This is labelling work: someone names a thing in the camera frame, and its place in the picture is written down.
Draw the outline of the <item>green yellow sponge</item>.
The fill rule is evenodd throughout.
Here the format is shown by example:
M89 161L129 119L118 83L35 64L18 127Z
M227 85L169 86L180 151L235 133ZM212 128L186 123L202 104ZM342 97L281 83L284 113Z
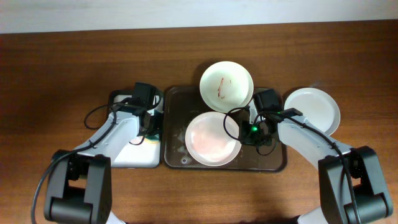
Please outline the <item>green yellow sponge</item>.
M145 138L145 142L148 142L151 144L158 144L159 142L161 142L161 136L159 134L147 135Z

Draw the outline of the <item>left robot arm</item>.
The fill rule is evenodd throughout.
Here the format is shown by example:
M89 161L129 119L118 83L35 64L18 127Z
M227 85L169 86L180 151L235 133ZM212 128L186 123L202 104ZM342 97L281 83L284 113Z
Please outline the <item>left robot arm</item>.
M48 178L46 220L56 223L120 223L111 211L111 164L137 136L160 133L162 113L113 109L106 122L72 151L57 151L44 173Z

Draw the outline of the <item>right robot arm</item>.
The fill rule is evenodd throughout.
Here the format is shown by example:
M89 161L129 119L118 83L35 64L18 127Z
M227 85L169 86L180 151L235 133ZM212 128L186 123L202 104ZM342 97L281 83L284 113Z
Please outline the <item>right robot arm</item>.
M242 122L239 140L256 148L280 142L316 168L320 207L298 216L296 223L371 223L394 211L376 152L333 139L295 108L263 111Z

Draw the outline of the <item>pink plate with red stain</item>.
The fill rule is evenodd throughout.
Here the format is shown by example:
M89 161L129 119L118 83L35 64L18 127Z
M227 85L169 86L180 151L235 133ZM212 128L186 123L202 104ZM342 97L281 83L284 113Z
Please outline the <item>pink plate with red stain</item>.
M223 113L210 111L195 117L185 132L185 145L197 162L211 167L231 162L240 152L241 143L235 120Z

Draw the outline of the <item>pale blue plate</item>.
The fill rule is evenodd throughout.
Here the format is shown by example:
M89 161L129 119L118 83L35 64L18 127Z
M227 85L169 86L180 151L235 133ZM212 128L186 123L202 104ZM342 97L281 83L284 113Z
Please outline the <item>pale blue plate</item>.
M295 108L319 130L332 135L340 125L341 113L336 101L317 88L300 88L285 100L284 109Z

